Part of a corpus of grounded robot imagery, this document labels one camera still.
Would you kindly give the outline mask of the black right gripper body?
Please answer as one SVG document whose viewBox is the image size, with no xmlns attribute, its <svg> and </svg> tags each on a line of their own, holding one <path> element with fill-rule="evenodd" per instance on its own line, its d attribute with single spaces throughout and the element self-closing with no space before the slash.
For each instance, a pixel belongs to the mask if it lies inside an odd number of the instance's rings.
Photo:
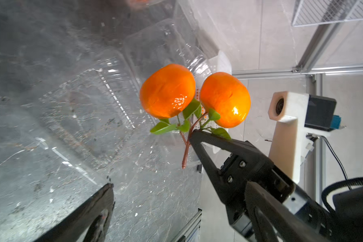
<svg viewBox="0 0 363 242">
<path fill-rule="evenodd" d="M 274 191 L 269 192 L 295 217 L 313 229 L 317 234 L 333 242 L 348 242 L 349 234 L 344 226 L 307 193 L 296 185 L 287 175 L 274 165 Z M 254 235 L 246 202 L 244 206 L 226 206 L 230 226 L 246 239 Z"/>
</svg>

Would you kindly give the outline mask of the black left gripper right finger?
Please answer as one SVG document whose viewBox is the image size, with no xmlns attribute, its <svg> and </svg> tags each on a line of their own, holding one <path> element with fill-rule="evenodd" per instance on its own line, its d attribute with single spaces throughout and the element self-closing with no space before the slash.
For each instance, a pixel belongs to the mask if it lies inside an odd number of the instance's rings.
<svg viewBox="0 0 363 242">
<path fill-rule="evenodd" d="M 247 183 L 245 202 L 258 242 L 277 242 L 276 233 L 286 242 L 327 241 L 295 217 L 258 183 Z"/>
</svg>

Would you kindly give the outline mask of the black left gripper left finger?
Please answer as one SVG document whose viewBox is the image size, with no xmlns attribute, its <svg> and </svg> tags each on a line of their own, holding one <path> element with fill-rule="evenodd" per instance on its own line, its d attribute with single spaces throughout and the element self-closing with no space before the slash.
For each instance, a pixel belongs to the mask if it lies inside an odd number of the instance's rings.
<svg viewBox="0 0 363 242">
<path fill-rule="evenodd" d="M 114 185 L 105 184 L 37 242 L 76 242 L 86 232 L 85 242 L 103 242 L 114 211 Z"/>
</svg>

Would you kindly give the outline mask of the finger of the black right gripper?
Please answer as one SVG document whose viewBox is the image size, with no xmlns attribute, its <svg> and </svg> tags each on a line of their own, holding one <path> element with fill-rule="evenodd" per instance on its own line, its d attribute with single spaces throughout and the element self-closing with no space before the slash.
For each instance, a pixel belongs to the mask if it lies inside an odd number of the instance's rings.
<svg viewBox="0 0 363 242">
<path fill-rule="evenodd" d="M 228 140 L 203 131 L 193 131 L 190 142 L 224 205 L 244 206 L 248 182 L 256 182 L 267 191 L 274 191 L 274 163 L 250 142 Z M 222 168 L 215 165 L 203 143 L 231 154 Z"/>
</svg>

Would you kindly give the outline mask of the orange six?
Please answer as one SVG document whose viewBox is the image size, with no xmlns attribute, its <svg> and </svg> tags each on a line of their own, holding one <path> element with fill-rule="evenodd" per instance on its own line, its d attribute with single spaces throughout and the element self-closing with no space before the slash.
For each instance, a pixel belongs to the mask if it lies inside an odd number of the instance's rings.
<svg viewBox="0 0 363 242">
<path fill-rule="evenodd" d="M 216 123 L 223 128 L 241 124 L 251 109 L 251 97 L 246 86 L 225 72 L 214 73 L 204 81 L 200 101 L 207 111 L 213 109 L 220 114 Z"/>
</svg>

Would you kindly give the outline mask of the clear plastic container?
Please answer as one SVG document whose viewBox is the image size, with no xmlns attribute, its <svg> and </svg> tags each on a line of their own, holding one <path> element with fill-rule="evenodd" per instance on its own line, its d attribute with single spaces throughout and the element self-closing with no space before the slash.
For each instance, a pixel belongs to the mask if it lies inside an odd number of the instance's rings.
<svg viewBox="0 0 363 242">
<path fill-rule="evenodd" d="M 75 64 L 60 52 L 23 50 L 24 72 L 17 141 L 9 145 L 32 164 L 56 162 L 92 186 L 121 189 L 148 173 L 149 180 L 182 174 L 185 146 L 178 131 L 161 136 L 141 106 L 137 80 L 113 52 Z"/>
<path fill-rule="evenodd" d="M 123 47 L 137 90 L 147 78 L 169 64 L 186 67 L 198 88 L 212 73 L 207 57 L 198 48 L 196 32 L 186 18 L 157 22 L 129 35 Z"/>
</svg>

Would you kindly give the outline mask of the orange five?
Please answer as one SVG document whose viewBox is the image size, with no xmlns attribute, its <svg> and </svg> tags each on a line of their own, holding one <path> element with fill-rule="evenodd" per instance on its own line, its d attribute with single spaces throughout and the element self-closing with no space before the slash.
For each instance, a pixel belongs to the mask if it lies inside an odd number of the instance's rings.
<svg viewBox="0 0 363 242">
<path fill-rule="evenodd" d="M 181 113 L 195 97 L 196 82 L 184 66 L 169 64 L 150 76 L 140 90 L 144 110 L 157 119 Z"/>
</svg>

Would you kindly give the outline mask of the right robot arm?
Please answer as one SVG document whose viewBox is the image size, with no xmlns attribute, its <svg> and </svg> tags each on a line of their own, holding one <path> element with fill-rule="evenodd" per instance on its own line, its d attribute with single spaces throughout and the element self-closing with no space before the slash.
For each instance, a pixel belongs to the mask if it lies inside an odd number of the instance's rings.
<svg viewBox="0 0 363 242">
<path fill-rule="evenodd" d="M 248 141 L 195 130 L 190 142 L 247 241 L 363 242 L 363 177 L 328 186 L 318 204 Z"/>
</svg>

